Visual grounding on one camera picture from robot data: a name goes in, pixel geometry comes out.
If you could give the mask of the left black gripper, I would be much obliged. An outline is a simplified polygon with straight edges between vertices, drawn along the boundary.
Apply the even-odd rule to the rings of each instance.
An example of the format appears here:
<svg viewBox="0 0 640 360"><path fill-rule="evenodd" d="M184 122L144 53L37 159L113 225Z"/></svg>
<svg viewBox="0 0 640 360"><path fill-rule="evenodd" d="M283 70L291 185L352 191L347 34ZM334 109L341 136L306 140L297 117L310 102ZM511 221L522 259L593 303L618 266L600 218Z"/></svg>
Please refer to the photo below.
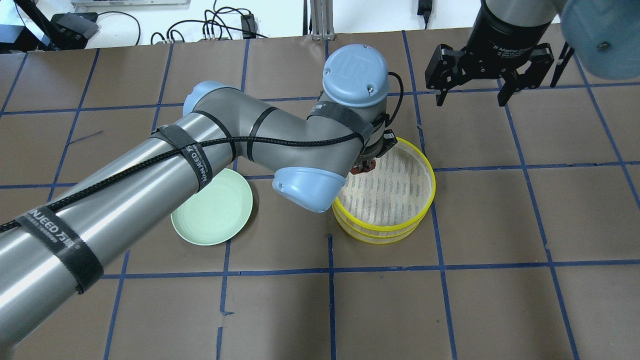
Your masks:
<svg viewBox="0 0 640 360"><path fill-rule="evenodd" d="M372 145L366 146L356 158L353 166L365 166L365 164L377 163L377 159L384 156L393 146L398 143L395 132L392 129L386 129L381 133Z"/></svg>

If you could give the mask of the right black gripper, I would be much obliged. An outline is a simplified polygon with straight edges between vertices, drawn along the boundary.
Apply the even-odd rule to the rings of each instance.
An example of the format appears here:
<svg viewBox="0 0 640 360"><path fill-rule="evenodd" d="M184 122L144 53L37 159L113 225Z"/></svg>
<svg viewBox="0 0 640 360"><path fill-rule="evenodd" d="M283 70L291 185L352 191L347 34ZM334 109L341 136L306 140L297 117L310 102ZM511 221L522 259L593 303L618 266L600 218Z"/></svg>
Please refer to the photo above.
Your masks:
<svg viewBox="0 0 640 360"><path fill-rule="evenodd" d="M555 16L551 0L483 0L467 44L461 50L437 45L425 69L437 107L471 80L502 78L500 107L515 93L538 88L554 63L551 45L540 40Z"/></svg>

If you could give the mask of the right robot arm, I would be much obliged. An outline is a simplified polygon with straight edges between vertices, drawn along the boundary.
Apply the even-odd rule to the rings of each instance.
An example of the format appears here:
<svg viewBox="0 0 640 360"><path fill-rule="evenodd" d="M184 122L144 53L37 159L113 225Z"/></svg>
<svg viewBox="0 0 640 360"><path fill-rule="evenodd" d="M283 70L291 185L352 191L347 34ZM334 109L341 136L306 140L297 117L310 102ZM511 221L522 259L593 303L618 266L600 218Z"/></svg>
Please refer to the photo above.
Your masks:
<svg viewBox="0 0 640 360"><path fill-rule="evenodd" d="M439 44L425 70L436 104L472 80L503 80L498 105L536 89L551 68L551 87L577 55L592 75L627 80L639 75L637 0L483 0L467 44Z"/></svg>

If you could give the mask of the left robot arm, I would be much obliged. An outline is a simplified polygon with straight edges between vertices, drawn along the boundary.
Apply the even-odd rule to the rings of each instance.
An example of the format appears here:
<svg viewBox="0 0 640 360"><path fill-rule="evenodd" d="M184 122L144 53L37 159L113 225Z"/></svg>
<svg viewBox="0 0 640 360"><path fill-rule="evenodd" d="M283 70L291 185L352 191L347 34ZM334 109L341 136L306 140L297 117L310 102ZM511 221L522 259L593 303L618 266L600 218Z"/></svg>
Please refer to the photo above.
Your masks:
<svg viewBox="0 0 640 360"><path fill-rule="evenodd" d="M203 191L236 158L274 171L273 189L326 212L352 168L391 145L389 69L374 47L350 44L322 69L323 91L306 118L214 80L197 84L182 117L78 183L67 196L1 226L1 354L74 295L160 220Z"/></svg>

